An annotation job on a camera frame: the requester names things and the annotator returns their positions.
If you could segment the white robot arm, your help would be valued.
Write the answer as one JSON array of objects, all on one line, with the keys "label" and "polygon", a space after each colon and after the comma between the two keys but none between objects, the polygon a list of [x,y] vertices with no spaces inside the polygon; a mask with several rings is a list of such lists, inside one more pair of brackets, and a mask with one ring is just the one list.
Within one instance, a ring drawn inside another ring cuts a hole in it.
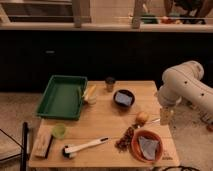
[{"label": "white robot arm", "polygon": [[174,114],[173,107],[183,98],[207,114],[213,115],[213,88],[201,82],[204,68],[197,61],[187,61],[167,68],[162,74],[163,85],[157,92],[160,124],[167,125]]}]

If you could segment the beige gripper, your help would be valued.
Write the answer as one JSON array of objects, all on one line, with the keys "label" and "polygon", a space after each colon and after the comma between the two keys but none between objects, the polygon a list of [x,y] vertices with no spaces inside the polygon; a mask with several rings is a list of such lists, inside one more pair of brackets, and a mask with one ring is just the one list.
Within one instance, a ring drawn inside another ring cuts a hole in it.
[{"label": "beige gripper", "polygon": [[174,111],[171,108],[161,108],[160,109],[160,124],[167,125],[170,122],[173,114],[174,114]]}]

